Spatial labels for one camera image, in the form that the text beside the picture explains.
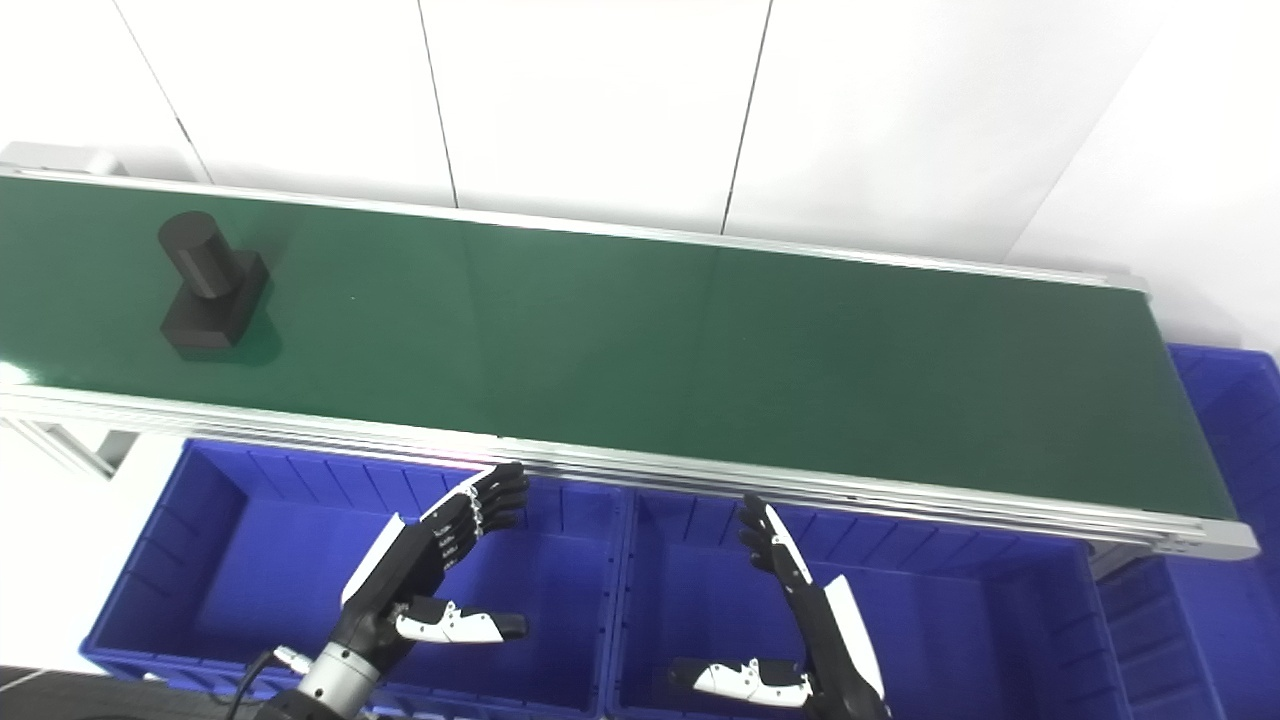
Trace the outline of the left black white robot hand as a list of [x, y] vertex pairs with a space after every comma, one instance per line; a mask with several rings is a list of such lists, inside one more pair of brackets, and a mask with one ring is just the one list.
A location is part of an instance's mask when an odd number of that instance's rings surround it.
[[415, 521], [393, 515], [343, 589], [328, 643], [387, 675], [416, 643], [525, 638], [524, 615], [463, 606], [436, 592], [484, 536], [517, 525], [529, 487], [522, 464], [503, 462], [448, 489]]

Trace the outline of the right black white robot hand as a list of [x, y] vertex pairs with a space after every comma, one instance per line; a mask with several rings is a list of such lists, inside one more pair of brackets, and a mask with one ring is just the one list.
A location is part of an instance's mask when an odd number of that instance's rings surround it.
[[780, 584], [805, 646], [805, 664], [676, 659], [669, 682], [749, 705], [800, 708], [808, 719], [890, 719], [879, 661], [847, 578], [815, 582], [788, 528], [759, 495], [744, 496], [739, 520], [750, 564]]

